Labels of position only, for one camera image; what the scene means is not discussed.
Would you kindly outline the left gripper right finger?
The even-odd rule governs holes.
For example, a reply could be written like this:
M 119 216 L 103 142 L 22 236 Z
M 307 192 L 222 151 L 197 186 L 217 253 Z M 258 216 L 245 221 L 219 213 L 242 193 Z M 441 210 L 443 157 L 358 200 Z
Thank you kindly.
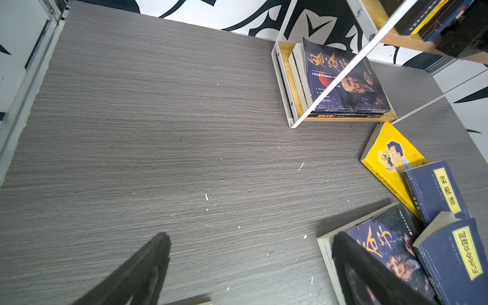
M 332 260 L 346 304 L 432 304 L 344 232 L 332 241 Z

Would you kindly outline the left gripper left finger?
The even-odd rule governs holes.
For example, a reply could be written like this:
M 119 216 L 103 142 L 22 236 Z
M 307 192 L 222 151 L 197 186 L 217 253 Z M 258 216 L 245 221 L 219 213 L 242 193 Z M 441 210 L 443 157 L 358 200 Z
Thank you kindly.
M 158 233 L 75 304 L 157 304 L 170 262 L 171 241 Z

